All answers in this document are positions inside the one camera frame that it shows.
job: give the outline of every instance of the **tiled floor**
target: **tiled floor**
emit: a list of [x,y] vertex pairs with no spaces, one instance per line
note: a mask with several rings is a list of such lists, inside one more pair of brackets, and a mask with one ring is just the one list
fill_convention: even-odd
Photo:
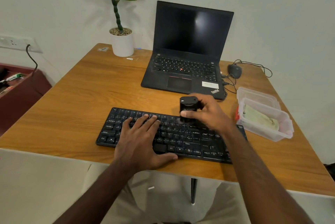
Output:
[[[52,223],[90,182],[89,168],[101,169],[101,165],[0,149],[0,223]],[[145,171],[134,176],[131,188],[138,206],[161,221],[195,222],[212,205],[219,185],[219,181],[199,179],[194,206],[189,177]],[[227,186],[239,191],[238,184]],[[334,198],[292,196],[316,224],[335,223]]]

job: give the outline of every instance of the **laptop screen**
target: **laptop screen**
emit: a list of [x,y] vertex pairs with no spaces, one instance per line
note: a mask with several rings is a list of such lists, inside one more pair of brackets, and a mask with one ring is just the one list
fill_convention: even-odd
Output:
[[157,1],[154,49],[221,57],[234,12]]

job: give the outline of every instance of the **computer mouse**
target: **computer mouse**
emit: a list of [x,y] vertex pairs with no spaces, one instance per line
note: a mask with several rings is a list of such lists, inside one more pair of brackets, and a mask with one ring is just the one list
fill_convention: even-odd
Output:
[[228,74],[235,79],[239,79],[242,75],[242,68],[236,64],[228,65]]

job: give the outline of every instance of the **laptop keyboard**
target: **laptop keyboard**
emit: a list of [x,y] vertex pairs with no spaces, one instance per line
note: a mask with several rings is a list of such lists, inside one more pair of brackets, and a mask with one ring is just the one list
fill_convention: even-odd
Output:
[[[153,150],[157,154],[175,153],[178,156],[201,159],[207,161],[229,163],[229,151],[220,135],[209,130],[205,125],[200,127],[193,125],[182,125],[178,123],[179,116],[149,113],[124,108],[112,108],[106,122],[96,140],[100,146],[116,147],[121,135],[123,122],[132,117],[132,127],[135,121],[148,114],[153,115],[161,122],[152,143]],[[236,125],[244,138],[247,140],[244,128]]]
[[217,82],[214,64],[202,64],[184,59],[173,59],[157,55],[153,69],[157,72],[172,72]]

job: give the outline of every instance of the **white sticker on laptop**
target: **white sticker on laptop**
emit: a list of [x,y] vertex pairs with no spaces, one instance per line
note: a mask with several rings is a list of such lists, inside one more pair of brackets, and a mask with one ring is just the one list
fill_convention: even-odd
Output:
[[203,81],[202,82],[202,86],[219,89],[219,84],[211,83],[211,82],[205,82],[205,81]]

